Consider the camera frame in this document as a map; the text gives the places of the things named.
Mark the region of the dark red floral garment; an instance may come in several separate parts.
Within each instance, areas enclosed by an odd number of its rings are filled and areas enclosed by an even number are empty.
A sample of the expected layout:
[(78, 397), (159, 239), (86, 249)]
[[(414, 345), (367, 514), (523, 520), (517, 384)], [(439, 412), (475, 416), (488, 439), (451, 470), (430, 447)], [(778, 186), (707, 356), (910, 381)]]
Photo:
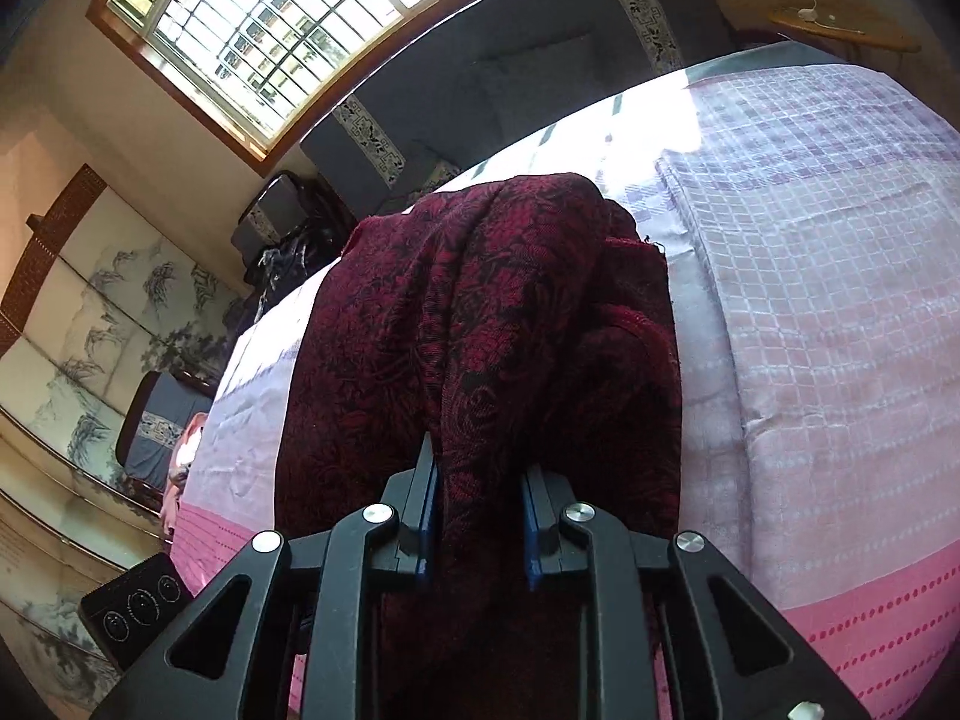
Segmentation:
[(579, 613), (531, 590), (532, 466), (633, 532), (679, 522), (682, 384), (664, 255), (578, 174), (433, 193), (353, 231), (291, 379), (275, 523), (322, 532), (433, 450), (436, 572), (382, 601), (387, 718), (571, 718)]

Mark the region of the wooden framed bedroom window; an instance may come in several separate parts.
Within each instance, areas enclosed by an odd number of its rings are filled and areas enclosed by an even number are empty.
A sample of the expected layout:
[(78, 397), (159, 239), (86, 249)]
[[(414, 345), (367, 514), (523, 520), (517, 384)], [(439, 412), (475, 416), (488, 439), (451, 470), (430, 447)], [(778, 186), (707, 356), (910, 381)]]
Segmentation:
[(257, 174), (366, 76), (478, 0), (91, 0), (86, 16)]

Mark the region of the grey upholstered chair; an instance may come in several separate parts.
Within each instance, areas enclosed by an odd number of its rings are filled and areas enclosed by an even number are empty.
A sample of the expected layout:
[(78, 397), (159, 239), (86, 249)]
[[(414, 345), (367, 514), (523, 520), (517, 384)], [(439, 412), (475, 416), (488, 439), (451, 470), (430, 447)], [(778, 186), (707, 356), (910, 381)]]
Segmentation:
[(216, 391), (187, 372), (146, 372), (116, 442), (125, 494), (150, 509), (160, 508), (174, 447), (190, 420), (210, 410)]

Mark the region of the dark glossy bag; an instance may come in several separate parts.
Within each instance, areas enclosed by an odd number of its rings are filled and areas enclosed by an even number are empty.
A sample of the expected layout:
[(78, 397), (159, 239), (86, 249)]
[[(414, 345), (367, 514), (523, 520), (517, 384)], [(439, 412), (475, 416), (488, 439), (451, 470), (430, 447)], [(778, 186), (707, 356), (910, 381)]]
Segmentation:
[(262, 286), (272, 270), (314, 273), (342, 252), (355, 229), (355, 215), (335, 192), (313, 179), (301, 182), (301, 203), (308, 218), (278, 244), (263, 249), (254, 265), (244, 265), (244, 281), (249, 286)]

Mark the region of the painted landscape folding screen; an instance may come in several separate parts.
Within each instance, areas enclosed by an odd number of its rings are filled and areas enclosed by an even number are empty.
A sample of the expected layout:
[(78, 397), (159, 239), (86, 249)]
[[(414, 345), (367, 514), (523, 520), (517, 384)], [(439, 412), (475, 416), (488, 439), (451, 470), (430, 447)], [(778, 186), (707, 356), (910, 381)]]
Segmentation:
[(215, 382), (241, 296), (91, 167), (31, 232), (2, 298), (2, 640), (60, 718), (85, 718), (116, 672), (82, 596), (161, 548), (121, 460), (151, 372)]

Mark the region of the pink checked bed sheet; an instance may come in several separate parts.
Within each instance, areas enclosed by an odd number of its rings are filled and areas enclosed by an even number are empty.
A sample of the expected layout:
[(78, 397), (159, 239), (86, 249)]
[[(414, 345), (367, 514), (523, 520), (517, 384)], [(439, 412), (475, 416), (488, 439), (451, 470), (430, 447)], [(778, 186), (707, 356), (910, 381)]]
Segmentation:
[(681, 71), (464, 187), (571, 169), (667, 250), (682, 520), (875, 718), (955, 684), (958, 135), (888, 76)]

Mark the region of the dark grey square pillow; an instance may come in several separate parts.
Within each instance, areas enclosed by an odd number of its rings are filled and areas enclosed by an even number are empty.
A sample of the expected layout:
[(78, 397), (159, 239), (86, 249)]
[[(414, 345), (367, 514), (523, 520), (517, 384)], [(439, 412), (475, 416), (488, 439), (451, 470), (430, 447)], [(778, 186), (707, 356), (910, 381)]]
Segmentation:
[(589, 34), (480, 60), (475, 70), (508, 140), (519, 140), (604, 96)]

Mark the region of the dark grey upholstered headboard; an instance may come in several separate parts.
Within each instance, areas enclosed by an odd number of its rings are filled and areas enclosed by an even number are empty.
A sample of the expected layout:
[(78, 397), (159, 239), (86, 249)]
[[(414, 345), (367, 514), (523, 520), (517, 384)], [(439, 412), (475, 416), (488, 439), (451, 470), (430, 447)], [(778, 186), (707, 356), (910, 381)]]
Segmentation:
[(735, 48), (716, 0), (480, 0), (364, 80), (301, 148), (369, 215), (581, 107)]

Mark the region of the round wooden bedside table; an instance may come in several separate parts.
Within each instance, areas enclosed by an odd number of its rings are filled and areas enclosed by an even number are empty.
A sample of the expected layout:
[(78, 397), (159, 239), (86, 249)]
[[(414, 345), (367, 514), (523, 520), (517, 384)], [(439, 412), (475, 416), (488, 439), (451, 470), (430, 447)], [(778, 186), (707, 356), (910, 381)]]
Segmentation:
[(870, 47), (893, 54), (918, 54), (921, 50), (918, 37), (914, 37), (895, 21), (857, 11), (830, 15), (827, 10), (823, 10), (817, 11), (815, 16), (805, 18), (800, 15), (802, 10), (805, 8), (776, 7), (768, 11), (768, 21), (780, 28), (804, 32), (818, 39), (833, 39), (850, 44), (856, 49)]

